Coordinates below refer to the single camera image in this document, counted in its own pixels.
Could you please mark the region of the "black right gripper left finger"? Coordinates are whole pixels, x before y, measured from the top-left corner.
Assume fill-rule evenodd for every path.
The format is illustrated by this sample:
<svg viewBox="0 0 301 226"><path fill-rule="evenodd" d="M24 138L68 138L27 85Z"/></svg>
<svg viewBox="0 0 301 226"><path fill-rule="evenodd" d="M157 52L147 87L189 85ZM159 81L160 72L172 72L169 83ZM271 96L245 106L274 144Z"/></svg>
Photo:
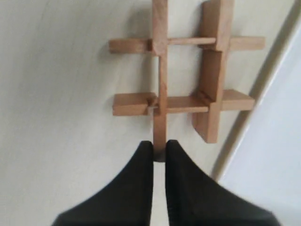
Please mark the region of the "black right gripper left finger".
<svg viewBox="0 0 301 226"><path fill-rule="evenodd" d="M101 191L61 213L55 226L148 226L153 195L153 144L142 141Z"/></svg>

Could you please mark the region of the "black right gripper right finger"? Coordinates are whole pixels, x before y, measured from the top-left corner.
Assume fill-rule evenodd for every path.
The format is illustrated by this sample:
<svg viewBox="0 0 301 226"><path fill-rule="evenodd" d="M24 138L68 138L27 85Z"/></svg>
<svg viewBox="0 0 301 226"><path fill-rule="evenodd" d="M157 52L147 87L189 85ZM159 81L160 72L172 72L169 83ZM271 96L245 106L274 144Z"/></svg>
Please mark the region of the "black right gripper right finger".
<svg viewBox="0 0 301 226"><path fill-rule="evenodd" d="M186 154L166 143L166 201L171 226L278 226L274 214L220 186Z"/></svg>

